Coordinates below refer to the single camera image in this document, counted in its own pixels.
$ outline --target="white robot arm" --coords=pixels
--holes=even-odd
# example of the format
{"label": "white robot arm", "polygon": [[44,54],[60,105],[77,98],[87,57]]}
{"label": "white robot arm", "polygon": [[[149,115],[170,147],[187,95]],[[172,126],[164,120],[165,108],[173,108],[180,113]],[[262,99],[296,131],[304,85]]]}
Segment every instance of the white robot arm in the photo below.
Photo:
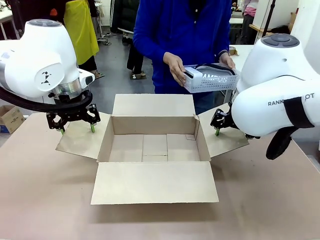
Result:
{"label": "white robot arm", "polygon": [[[66,28],[58,22],[35,19],[25,24],[20,40],[0,41],[0,98],[22,108],[46,112],[49,127],[64,131],[70,121],[100,121],[92,94],[84,90],[94,74],[77,68],[76,54]],[[56,104],[26,100],[48,95]]]}
{"label": "white robot arm", "polygon": [[217,110],[211,125],[233,127],[249,138],[277,132],[267,150],[275,159],[291,134],[320,125],[320,75],[308,63],[298,39],[275,34],[260,39],[249,54],[230,111]]}

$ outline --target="white table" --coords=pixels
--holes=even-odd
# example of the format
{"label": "white table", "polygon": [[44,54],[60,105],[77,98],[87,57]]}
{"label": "white table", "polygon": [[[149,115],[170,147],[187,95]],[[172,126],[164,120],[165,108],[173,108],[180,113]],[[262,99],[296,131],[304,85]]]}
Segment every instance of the white table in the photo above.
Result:
{"label": "white table", "polygon": [[1,27],[1,31],[2,31],[4,40],[7,40],[8,38],[7,38],[7,35],[6,35],[6,32],[5,32],[3,23],[8,22],[8,21],[11,21],[11,23],[12,23],[16,38],[20,39],[19,33],[18,33],[17,29],[16,29],[16,25],[15,25],[15,22],[14,22],[14,19],[13,19],[12,11],[9,10],[7,7],[4,7],[3,10],[0,11],[0,27]]}
{"label": "white table", "polygon": [[244,19],[243,18],[232,17],[232,18],[230,18],[229,23],[230,24],[243,24],[244,23]]}
{"label": "white table", "polygon": [[242,68],[245,64],[245,61],[246,61],[251,49],[254,47],[254,45],[231,45],[231,46],[235,47],[238,52],[238,56],[233,55],[233,56],[231,56],[231,58],[233,59],[233,61],[235,63],[235,68],[241,72]]}
{"label": "white table", "polygon": [[[254,46],[253,45],[231,45],[231,46],[235,47],[238,52],[238,56],[233,55],[233,56],[231,56],[231,58],[235,63],[235,68],[241,72],[242,68],[246,62],[246,59],[247,59],[251,49]],[[229,102],[231,99],[231,96],[232,96],[232,90],[227,90],[225,92],[223,103],[225,104],[225,103]]]}

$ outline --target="sleeve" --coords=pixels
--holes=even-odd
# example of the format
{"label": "sleeve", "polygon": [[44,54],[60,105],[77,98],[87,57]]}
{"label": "sleeve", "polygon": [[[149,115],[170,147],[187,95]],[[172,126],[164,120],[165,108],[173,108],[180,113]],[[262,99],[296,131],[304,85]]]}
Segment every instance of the sleeve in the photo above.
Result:
{"label": "sleeve", "polygon": [[214,42],[214,55],[216,57],[216,61],[218,61],[219,53],[224,50],[229,51],[229,31],[230,31],[230,18],[231,18],[231,0],[227,0],[225,5],[225,9],[223,9],[223,15],[220,21],[220,25],[218,26],[217,37]]}
{"label": "sleeve", "polygon": [[95,0],[88,0],[89,8],[90,8],[90,14],[92,18],[98,17]]}
{"label": "sleeve", "polygon": [[122,0],[111,0],[110,6],[110,30],[113,33],[118,31],[121,21]]}
{"label": "sleeve", "polygon": [[244,13],[248,4],[250,3],[250,0],[244,0],[244,3],[243,3],[243,8],[242,8],[242,12]]}
{"label": "sleeve", "polygon": [[142,55],[155,62],[163,62],[165,50],[155,43],[162,11],[162,0],[140,0],[135,20],[133,44]]}

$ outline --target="cuff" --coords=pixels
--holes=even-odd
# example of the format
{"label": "cuff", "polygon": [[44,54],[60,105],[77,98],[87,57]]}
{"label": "cuff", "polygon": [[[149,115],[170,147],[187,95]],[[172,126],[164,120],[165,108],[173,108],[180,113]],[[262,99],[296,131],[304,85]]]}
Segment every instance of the cuff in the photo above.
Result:
{"label": "cuff", "polygon": [[219,52],[219,54],[216,56],[217,57],[217,59],[219,60],[220,59],[220,57],[221,57],[221,55],[222,54],[225,54],[225,53],[227,53],[229,56],[230,56],[230,54],[229,54],[229,51],[228,50],[222,50],[221,52]]}

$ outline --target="cardboard box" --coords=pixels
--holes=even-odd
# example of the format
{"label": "cardboard box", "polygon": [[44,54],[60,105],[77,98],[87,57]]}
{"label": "cardboard box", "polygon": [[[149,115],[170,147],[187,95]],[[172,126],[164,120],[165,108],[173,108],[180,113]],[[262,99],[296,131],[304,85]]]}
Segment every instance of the cardboard box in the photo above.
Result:
{"label": "cardboard box", "polygon": [[288,26],[290,33],[292,31],[292,28],[294,27],[296,18],[297,18],[297,14],[295,12],[292,12],[291,13],[291,18],[290,18],[290,23],[289,23],[289,26]]}
{"label": "cardboard box", "polygon": [[117,94],[95,133],[71,122],[56,149],[97,160],[92,205],[215,203],[211,158],[249,144],[234,128],[215,136],[215,111],[196,116],[192,95]]}
{"label": "cardboard box", "polygon": [[12,134],[25,121],[17,106],[0,106],[0,133]]}

